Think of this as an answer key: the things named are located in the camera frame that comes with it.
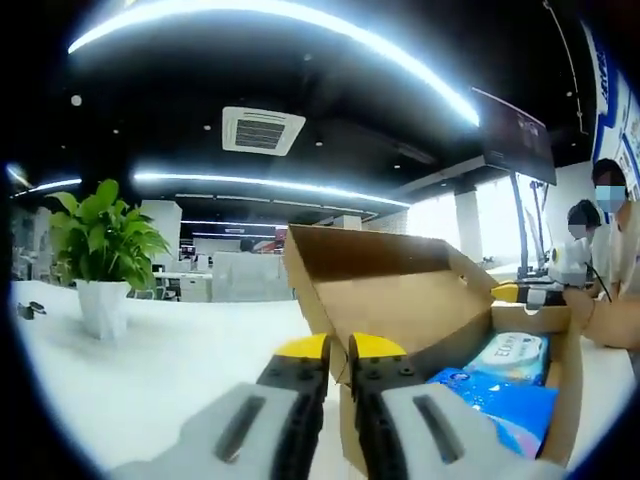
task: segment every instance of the wet wipes package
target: wet wipes package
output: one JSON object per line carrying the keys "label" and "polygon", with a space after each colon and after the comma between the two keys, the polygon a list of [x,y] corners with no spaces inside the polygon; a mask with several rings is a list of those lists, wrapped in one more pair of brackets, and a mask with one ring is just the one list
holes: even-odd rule
{"label": "wet wipes package", "polygon": [[543,385],[549,363],[549,339],[521,332],[499,333],[464,370],[505,381]]}
{"label": "wet wipes package", "polygon": [[505,382],[484,373],[447,368],[427,383],[441,383],[496,425],[508,449],[536,458],[551,423],[557,390]]}

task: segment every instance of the yellow object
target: yellow object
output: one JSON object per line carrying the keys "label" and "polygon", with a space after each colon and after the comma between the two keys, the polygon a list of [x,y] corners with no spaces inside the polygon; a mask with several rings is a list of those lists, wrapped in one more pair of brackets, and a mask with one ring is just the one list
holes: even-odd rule
{"label": "yellow object", "polygon": [[508,303],[516,303],[518,301],[518,290],[520,287],[512,283],[510,285],[500,285],[499,287],[491,289],[491,295],[496,300],[501,300]]}
{"label": "yellow object", "polygon": [[394,357],[407,354],[400,345],[383,337],[354,333],[353,338],[356,342],[359,358]]}
{"label": "yellow object", "polygon": [[326,340],[326,333],[318,333],[317,335],[311,335],[310,337],[292,340],[276,350],[275,354],[280,355],[281,357],[321,359],[323,357],[325,349],[324,344]]}

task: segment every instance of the monitor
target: monitor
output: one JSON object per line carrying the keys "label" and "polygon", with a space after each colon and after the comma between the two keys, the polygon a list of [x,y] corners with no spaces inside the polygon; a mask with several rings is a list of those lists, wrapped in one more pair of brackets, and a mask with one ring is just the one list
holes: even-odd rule
{"label": "monitor", "polygon": [[556,185],[551,139],[545,125],[482,90],[473,89],[485,163]]}

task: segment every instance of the cardboard box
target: cardboard box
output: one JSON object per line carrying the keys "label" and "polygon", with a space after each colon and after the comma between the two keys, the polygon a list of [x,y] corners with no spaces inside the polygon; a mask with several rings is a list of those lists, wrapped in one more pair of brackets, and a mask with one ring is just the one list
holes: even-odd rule
{"label": "cardboard box", "polygon": [[566,307],[529,315],[521,305],[494,302],[490,291],[497,282],[437,239],[292,225],[284,262],[312,332],[332,336],[343,452],[365,475],[348,385],[353,332],[401,345],[425,379],[445,367],[466,365],[493,330],[551,334],[547,385],[558,387],[559,394],[540,457],[567,464],[580,416],[582,364],[579,332]]}

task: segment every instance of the ceiling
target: ceiling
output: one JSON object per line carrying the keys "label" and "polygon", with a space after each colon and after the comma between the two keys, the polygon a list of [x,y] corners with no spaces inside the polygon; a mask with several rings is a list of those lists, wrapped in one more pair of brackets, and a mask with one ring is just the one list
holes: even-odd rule
{"label": "ceiling", "polygon": [[[385,58],[300,20],[221,10],[122,28],[68,55],[67,47],[80,34],[122,13],[127,2],[59,3],[49,2],[44,12],[49,28],[42,43],[48,49],[34,54],[21,72],[29,94],[15,116],[8,152],[34,185],[80,177],[82,195],[112,177],[133,201],[175,199],[185,219],[280,224],[315,223],[347,212],[363,218],[386,215],[502,174],[485,167],[446,182],[403,188],[478,157],[482,147],[477,128],[423,79],[401,68],[398,55]],[[129,8],[152,3],[137,0]],[[477,87],[540,119],[551,133],[557,166],[589,158],[592,119],[587,112],[594,110],[594,85],[586,44],[579,24],[559,15],[576,69],[576,93],[562,39],[542,1],[298,4],[393,42],[463,98],[471,98],[470,87]],[[80,96],[80,106],[72,104],[74,95]],[[226,106],[284,112],[306,121],[286,156],[225,151]],[[132,178],[136,172],[271,183],[140,182]],[[34,206],[42,202],[38,193],[17,200]]]}

